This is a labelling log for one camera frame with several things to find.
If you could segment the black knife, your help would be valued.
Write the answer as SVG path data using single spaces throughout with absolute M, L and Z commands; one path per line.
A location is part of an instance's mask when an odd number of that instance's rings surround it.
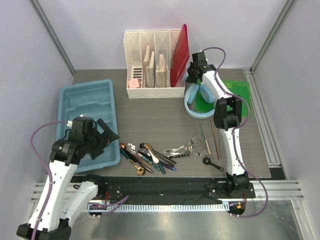
M 132 157 L 132 160 L 135 162 L 135 163 L 138 163 L 141 167 L 143 167 L 147 172 L 153 174 L 154 171 L 152 169 L 150 169 L 146 164 L 144 164 L 143 162 L 141 162 L 138 158 L 136 158 L 134 155 L 131 155 Z

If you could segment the gold spoon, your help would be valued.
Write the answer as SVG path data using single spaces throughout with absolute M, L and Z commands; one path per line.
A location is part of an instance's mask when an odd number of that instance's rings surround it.
M 141 166 L 137 166 L 136 163 L 133 160 L 130 160 L 130 162 L 136 168 L 136 173 L 137 173 L 138 176 L 143 176 L 146 173 L 145 169 L 143 167 L 141 167 Z

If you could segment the purple handled utensil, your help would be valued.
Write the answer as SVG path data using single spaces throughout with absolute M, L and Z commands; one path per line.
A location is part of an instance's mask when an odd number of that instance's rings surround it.
M 160 161 L 159 163 L 160 163 L 164 168 L 167 168 L 167 169 L 169 169 L 169 170 L 172 170 L 172 171 L 176 171 L 176 170 L 177 170 L 174 166 L 171 166 L 171 165 L 169 165 L 169 164 L 167 164 L 167 163 L 165 163 L 165 162 Z

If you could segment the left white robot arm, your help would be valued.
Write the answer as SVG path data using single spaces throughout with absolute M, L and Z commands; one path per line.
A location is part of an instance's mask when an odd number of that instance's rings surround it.
M 104 177 L 87 174 L 75 195 L 64 203 L 80 161 L 86 155 L 96 159 L 119 136 L 101 118 L 77 116 L 66 125 L 70 128 L 64 137 L 51 147 L 49 163 L 45 165 L 47 179 L 36 209 L 28 222 L 17 228 L 17 236 L 24 240 L 68 240 L 76 219 L 90 200 L 106 195 Z

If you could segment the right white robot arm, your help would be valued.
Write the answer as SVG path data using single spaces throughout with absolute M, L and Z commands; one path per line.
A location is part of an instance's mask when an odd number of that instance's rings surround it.
M 184 108 L 195 119 L 213 117 L 226 152 L 226 193 L 230 197 L 241 198 L 250 184 L 240 145 L 243 98 L 228 90 L 219 77 L 218 68 L 208 64 L 203 51 L 192 54 L 187 74 L 185 81 L 190 83 L 190 86 L 184 94 Z M 206 102 L 215 104 L 213 110 L 197 113 L 189 109 L 198 91 Z

